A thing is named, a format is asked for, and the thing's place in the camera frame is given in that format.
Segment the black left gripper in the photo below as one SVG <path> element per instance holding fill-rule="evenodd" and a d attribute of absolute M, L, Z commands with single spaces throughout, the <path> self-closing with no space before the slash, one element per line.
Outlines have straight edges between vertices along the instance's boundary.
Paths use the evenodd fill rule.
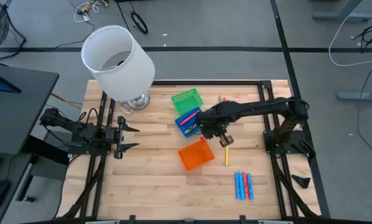
<path fill-rule="evenodd" d="M 106 126 L 106 144 L 116 144 L 116 149 L 114 150 L 114 158 L 115 159 L 122 159 L 123 158 L 123 152 L 126 152 L 128 149 L 138 146 L 139 143 L 129 143 L 129 144 L 123 144 L 122 145 L 122 152 L 121 152 L 121 142 L 123 140 L 123 134 L 122 131 L 128 131 L 128 132 L 139 132 L 138 129 L 134 129 L 129 127 L 125 123 L 125 118 L 122 116 L 118 116 L 118 127 L 112 128 L 110 124 Z"/>

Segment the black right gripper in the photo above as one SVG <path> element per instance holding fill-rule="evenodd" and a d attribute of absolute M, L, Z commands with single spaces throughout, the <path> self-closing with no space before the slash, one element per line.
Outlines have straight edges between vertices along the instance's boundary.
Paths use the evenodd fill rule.
<path fill-rule="evenodd" d="M 200 127 L 201 134 L 205 139 L 211 139 L 213 137 L 220 138 L 220 144 L 222 147 L 226 147 L 228 144 L 232 144 L 234 142 L 232 136 L 225 136 L 227 132 L 227 127 L 229 122 L 226 119 L 206 119 L 203 117 L 199 117 L 197 119 L 197 124 Z"/>

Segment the orange plastic basket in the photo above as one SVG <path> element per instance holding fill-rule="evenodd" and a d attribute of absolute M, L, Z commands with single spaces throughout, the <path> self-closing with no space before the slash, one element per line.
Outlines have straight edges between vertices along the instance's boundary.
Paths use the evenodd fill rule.
<path fill-rule="evenodd" d="M 187 172 L 205 165 L 215 158 L 210 146 L 204 138 L 200 138 L 199 141 L 178 150 L 178 155 Z"/>

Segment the blue plastic basket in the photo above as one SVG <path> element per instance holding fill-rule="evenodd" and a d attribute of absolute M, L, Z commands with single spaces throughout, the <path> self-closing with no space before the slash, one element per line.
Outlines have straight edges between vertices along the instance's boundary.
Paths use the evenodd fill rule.
<path fill-rule="evenodd" d="M 200 107 L 196 107 L 175 120 L 175 124 L 185 138 L 189 138 L 195 134 L 200 134 L 200 127 L 197 124 L 197 116 L 201 112 Z"/>

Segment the green plastic basket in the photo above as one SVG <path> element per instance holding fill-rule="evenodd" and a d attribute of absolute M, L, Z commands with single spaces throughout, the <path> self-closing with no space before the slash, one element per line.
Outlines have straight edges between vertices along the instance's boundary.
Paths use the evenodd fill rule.
<path fill-rule="evenodd" d="M 171 100 L 176 112 L 180 115 L 203 105 L 203 100 L 195 88 L 174 95 Z"/>

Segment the white table lamp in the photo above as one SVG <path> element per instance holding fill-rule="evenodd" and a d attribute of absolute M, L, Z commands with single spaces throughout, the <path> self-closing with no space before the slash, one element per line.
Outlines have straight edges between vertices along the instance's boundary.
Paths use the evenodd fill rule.
<path fill-rule="evenodd" d="M 130 31 L 105 26 L 92 32 L 81 48 L 84 66 L 114 101 L 131 110 L 143 110 L 150 103 L 150 89 L 156 69 Z"/>

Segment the black spare gripper finger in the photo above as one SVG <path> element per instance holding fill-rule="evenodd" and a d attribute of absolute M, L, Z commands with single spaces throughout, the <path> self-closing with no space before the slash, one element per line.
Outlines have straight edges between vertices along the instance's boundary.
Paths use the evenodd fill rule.
<path fill-rule="evenodd" d="M 310 177 L 300 177 L 298 175 L 292 174 L 291 177 L 303 188 L 307 189 L 310 185 Z"/>

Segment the black desk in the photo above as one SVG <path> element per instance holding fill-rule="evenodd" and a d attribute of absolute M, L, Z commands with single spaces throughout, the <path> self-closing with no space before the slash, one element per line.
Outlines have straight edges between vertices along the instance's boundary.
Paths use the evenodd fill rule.
<path fill-rule="evenodd" d="M 5 67 L 0 77 L 21 93 L 0 91 L 0 212 L 10 204 L 28 165 L 37 157 L 67 165 L 67 152 L 34 137 L 31 132 L 59 75 L 54 72 Z"/>

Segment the grey desk leg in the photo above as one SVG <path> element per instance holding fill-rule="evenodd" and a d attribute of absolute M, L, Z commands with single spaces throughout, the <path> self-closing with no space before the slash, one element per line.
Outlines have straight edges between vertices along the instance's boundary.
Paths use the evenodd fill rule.
<path fill-rule="evenodd" d="M 337 98 L 339 100 L 372 101 L 372 92 L 339 92 Z"/>
<path fill-rule="evenodd" d="M 333 20 L 346 22 L 368 22 L 372 20 L 371 14 L 355 12 L 363 0 L 348 0 L 340 12 L 315 12 L 312 15 L 316 20 Z"/>

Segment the black aluminium table frame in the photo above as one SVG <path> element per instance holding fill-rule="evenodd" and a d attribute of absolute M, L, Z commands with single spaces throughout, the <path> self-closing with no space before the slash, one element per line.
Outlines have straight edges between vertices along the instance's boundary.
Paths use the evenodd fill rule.
<path fill-rule="evenodd" d="M 187 172 L 178 150 L 193 144 L 197 135 L 185 138 L 175 124 L 178 113 L 171 97 L 195 88 L 206 110 L 218 96 L 246 103 L 289 97 L 285 80 L 158 80 L 149 89 L 151 102 L 126 115 L 126 123 L 139 132 L 125 132 L 126 143 L 139 143 L 122 159 L 106 158 L 101 182 L 91 191 L 84 215 L 102 220 L 234 220 L 279 219 L 301 216 L 302 211 L 274 175 L 278 163 L 286 176 L 311 177 L 313 163 L 302 154 L 271 156 L 265 150 L 264 132 L 278 126 L 282 117 L 252 116 L 228 127 L 234 139 L 225 166 L 225 149 L 217 139 L 208 141 L 214 160 Z M 250 173 L 254 200 L 237 199 L 235 173 Z"/>

